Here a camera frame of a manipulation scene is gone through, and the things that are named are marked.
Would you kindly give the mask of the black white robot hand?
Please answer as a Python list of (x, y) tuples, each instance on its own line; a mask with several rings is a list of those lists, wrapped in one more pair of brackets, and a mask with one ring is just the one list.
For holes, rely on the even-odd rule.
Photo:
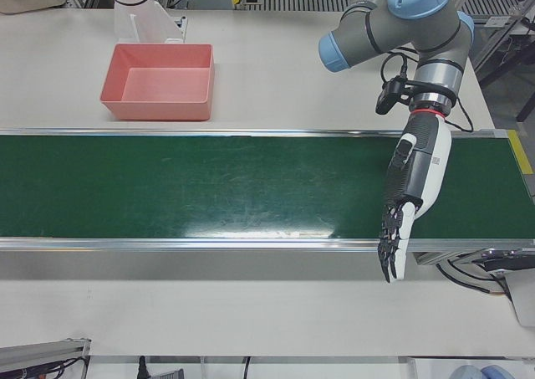
[(410, 113), (385, 176), (378, 258), (386, 281), (405, 276), (412, 226), (438, 198), (450, 150), (443, 114), (430, 109)]

